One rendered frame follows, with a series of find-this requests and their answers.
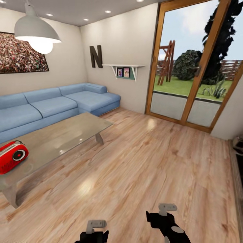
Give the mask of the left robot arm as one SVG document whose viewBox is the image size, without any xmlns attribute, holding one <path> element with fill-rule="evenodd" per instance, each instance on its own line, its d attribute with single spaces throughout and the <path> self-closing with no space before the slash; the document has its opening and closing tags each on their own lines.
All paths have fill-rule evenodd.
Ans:
<svg viewBox="0 0 243 243">
<path fill-rule="evenodd" d="M 89 220 L 86 232 L 80 234 L 80 240 L 74 243 L 107 243 L 109 231 L 95 232 L 93 228 L 104 228 L 107 226 L 105 220 Z"/>
</svg>

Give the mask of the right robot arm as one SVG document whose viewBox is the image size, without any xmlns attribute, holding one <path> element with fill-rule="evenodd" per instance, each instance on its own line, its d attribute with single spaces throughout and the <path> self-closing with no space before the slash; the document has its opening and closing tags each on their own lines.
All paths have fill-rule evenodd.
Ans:
<svg viewBox="0 0 243 243">
<path fill-rule="evenodd" d="M 146 211 L 147 222 L 152 228 L 159 228 L 165 236 L 165 243 L 191 243 L 185 231 L 174 223 L 174 216 L 167 211 L 177 211 L 175 204 L 159 203 L 159 213 Z"/>
</svg>

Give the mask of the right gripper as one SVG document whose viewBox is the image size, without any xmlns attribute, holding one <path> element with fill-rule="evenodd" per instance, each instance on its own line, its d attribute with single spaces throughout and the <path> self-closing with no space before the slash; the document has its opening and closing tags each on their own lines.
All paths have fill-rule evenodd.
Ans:
<svg viewBox="0 0 243 243">
<path fill-rule="evenodd" d="M 162 232 L 162 224 L 165 221 L 170 221 L 174 223 L 174 216 L 172 214 L 167 214 L 167 216 L 161 216 L 159 213 L 149 213 L 146 211 L 147 222 L 151 223 L 152 228 L 159 228 Z"/>
</svg>

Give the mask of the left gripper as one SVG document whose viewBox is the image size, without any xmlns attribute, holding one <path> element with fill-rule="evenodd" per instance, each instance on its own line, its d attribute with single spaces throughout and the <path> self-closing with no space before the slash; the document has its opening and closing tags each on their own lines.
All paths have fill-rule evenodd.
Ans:
<svg viewBox="0 0 243 243">
<path fill-rule="evenodd" d="M 94 232 L 92 234 L 86 234 L 82 232 L 80 234 L 80 241 L 87 239 L 90 243 L 107 243 L 109 231 L 103 232 Z"/>
</svg>

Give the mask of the radio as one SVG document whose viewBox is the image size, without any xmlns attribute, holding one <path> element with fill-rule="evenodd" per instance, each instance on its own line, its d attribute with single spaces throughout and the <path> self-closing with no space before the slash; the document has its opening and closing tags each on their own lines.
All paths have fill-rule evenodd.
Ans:
<svg viewBox="0 0 243 243">
<path fill-rule="evenodd" d="M 21 144 L 14 144 L 16 141 L 12 141 L 0 148 L 0 175 L 11 171 L 29 155 L 29 151 L 25 145 L 21 142 Z M 10 147 L 7 148 L 8 146 Z"/>
</svg>

